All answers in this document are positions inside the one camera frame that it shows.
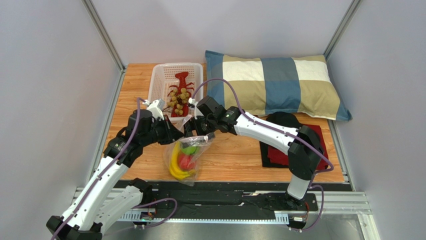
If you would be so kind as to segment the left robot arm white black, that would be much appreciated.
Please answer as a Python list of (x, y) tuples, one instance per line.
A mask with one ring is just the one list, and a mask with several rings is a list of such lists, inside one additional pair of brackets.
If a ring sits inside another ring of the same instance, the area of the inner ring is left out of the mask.
[(60, 216), (51, 216), (46, 226), (54, 240), (100, 240), (122, 215), (134, 207), (146, 208), (153, 201), (152, 185), (135, 178), (113, 200), (107, 196), (145, 147), (168, 145), (182, 138), (167, 116), (155, 117), (152, 111), (135, 110), (107, 144), (97, 169), (81, 194)]

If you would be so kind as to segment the clear zip top bag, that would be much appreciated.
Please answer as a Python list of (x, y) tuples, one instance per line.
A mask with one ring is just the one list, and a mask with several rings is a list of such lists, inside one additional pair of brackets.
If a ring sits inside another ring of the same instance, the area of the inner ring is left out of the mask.
[(188, 115), (173, 126), (180, 136), (166, 146), (163, 160), (174, 179), (193, 187), (199, 175), (201, 155), (210, 148), (215, 134), (207, 129), (204, 116)]

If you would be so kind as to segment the red toy lobster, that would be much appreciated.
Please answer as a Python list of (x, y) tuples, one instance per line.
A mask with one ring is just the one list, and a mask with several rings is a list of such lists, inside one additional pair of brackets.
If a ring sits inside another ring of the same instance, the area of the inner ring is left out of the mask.
[(177, 74), (175, 74), (175, 77), (179, 80), (178, 85), (171, 85), (170, 88), (171, 90), (173, 90), (174, 88), (186, 88), (189, 90), (194, 90), (193, 87), (191, 87), (191, 85), (194, 85), (193, 82), (186, 82), (186, 78), (189, 75), (189, 72), (184, 71), (184, 72), (179, 72)]

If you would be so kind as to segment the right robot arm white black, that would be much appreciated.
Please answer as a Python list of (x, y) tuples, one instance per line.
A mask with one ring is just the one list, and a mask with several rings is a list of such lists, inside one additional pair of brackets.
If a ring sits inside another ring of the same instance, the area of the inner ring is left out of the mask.
[(295, 201), (304, 199), (317, 166), (326, 159), (320, 137), (314, 130), (305, 125), (281, 126), (235, 106), (225, 109), (210, 96), (201, 101), (189, 98), (188, 106), (199, 114), (185, 125), (186, 134), (196, 131), (198, 135), (208, 135), (220, 131), (250, 137), (287, 155), (292, 176), (286, 194)]

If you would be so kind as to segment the toy longan bunch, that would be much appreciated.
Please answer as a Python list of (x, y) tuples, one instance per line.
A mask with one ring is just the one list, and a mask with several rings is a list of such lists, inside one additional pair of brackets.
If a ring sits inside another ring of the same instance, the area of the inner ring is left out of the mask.
[(186, 117), (189, 114), (188, 99), (192, 94), (187, 88), (175, 87), (167, 96), (170, 97), (167, 109), (170, 109), (172, 118)]

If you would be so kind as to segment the left idle robot arm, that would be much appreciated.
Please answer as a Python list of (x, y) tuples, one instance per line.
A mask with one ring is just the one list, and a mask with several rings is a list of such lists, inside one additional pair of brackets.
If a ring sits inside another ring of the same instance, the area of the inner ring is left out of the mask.
[(100, 183), (106, 186), (106, 192), (98, 194), (102, 202), (93, 222), (101, 233), (106, 233), (113, 223), (131, 209), (146, 208), (147, 214), (155, 210), (159, 201), (154, 200), (153, 187), (140, 178), (132, 180), (113, 200), (107, 203), (104, 200), (121, 176), (143, 154), (145, 147), (156, 143), (168, 145), (182, 136), (183, 133), (167, 117), (154, 118), (149, 114), (139, 117), (132, 114), (129, 117), (127, 126), (109, 141), (104, 151), (104, 158), (112, 158), (113, 164), (100, 179)]

